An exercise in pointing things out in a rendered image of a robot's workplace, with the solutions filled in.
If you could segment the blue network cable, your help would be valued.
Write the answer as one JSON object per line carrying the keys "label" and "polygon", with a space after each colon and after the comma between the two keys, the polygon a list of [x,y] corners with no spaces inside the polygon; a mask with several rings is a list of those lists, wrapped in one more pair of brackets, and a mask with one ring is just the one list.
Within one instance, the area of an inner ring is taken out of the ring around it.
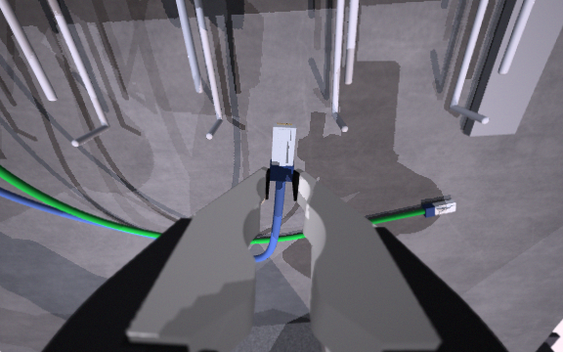
{"label": "blue network cable", "polygon": [[[267,247],[267,249],[265,250],[265,252],[263,252],[262,254],[259,255],[254,255],[254,258],[256,260],[256,262],[260,262],[263,261],[267,258],[269,258],[278,243],[278,239],[279,239],[279,234],[280,234],[280,229],[281,229],[281,223],[282,223],[282,211],[283,211],[283,202],[284,202],[284,191],[285,191],[285,182],[281,182],[281,181],[276,181],[276,191],[275,191],[275,205],[274,205],[274,216],[273,216],[273,225],[272,225],[272,232],[271,232],[271,237],[270,237],[270,242],[269,245]],[[25,198],[22,197],[20,195],[17,195],[15,193],[12,193],[10,191],[7,191],[5,189],[0,188],[0,196],[4,197],[4,198],[8,198],[11,199],[13,201],[46,211],[46,212],[50,212],[53,214],[57,214],[66,218],[70,218],[73,220],[77,220],[77,221],[81,221],[81,222],[85,222],[85,223],[89,223],[89,224],[93,224],[93,225],[97,225],[97,226],[101,226],[101,227],[105,227],[105,228],[109,228],[109,229],[113,229],[116,230],[114,228],[110,228],[107,226],[103,226],[85,219],[82,219],[80,217],[74,216],[72,214],[69,214],[67,212],[64,212],[56,207],[29,199],[29,198]],[[120,230],[116,230],[116,231],[120,231]]]}

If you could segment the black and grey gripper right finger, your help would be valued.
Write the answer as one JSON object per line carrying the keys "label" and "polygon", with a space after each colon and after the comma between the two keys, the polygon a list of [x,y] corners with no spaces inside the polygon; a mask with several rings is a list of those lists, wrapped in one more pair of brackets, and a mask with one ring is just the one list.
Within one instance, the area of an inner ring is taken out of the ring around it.
{"label": "black and grey gripper right finger", "polygon": [[312,245],[311,328],[325,352],[508,352],[385,227],[301,169],[292,189]]}

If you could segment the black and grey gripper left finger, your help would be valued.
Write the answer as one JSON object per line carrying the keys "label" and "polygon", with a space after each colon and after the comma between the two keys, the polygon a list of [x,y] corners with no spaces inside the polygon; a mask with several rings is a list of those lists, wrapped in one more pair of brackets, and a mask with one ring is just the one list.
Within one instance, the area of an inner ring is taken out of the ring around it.
{"label": "black and grey gripper left finger", "polygon": [[180,218],[103,283],[42,352],[231,352],[253,326],[248,250],[269,199],[262,167]]}

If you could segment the green patch cord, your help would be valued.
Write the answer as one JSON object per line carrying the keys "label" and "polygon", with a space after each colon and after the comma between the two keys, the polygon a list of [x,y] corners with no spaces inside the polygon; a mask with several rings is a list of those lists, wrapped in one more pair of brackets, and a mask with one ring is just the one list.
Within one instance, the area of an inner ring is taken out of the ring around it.
{"label": "green patch cord", "polygon": [[[31,195],[31,196],[33,196],[33,197],[35,197],[35,198],[37,198],[41,201],[44,201],[44,202],[46,202],[46,203],[64,211],[64,212],[67,212],[67,213],[72,214],[74,216],[80,217],[82,219],[85,219],[85,220],[88,220],[88,221],[91,221],[91,222],[94,222],[94,223],[97,223],[97,224],[100,224],[100,225],[103,225],[103,226],[107,226],[107,227],[110,227],[110,228],[114,228],[116,230],[132,233],[132,234],[137,234],[137,235],[142,235],[142,236],[147,236],[147,237],[152,237],[152,238],[157,238],[160,234],[162,234],[162,233],[158,233],[158,232],[143,230],[143,229],[119,224],[119,223],[116,223],[116,222],[113,222],[113,221],[109,221],[107,219],[95,216],[93,214],[90,214],[90,213],[87,213],[87,212],[82,211],[80,209],[77,209],[75,207],[72,207],[72,206],[70,206],[70,205],[68,205],[64,202],[61,202],[61,201],[59,201],[55,198],[52,198],[52,197],[44,194],[43,192],[37,190],[36,188],[30,186],[25,181],[23,181],[22,179],[20,179],[19,177],[17,177],[16,175],[11,173],[10,171],[8,171],[6,168],[4,168],[2,165],[0,165],[0,177],[3,178],[4,180],[6,180],[7,182],[9,182],[10,184],[14,185],[15,187],[19,188],[20,190],[26,192],[27,194],[29,194],[29,195]],[[420,215],[420,214],[425,214],[425,210],[419,209],[419,210],[394,214],[394,215],[390,215],[390,216],[370,219],[369,221],[372,222],[373,224],[377,224],[377,223],[382,223],[382,222],[412,217],[412,216]],[[278,242],[291,241],[291,240],[297,240],[297,239],[303,239],[303,238],[306,238],[303,235],[303,233],[302,234],[296,234],[296,235],[290,235],[290,236],[283,236],[283,237],[279,237]],[[266,243],[266,242],[270,242],[270,238],[253,239],[253,241],[251,243]]]}

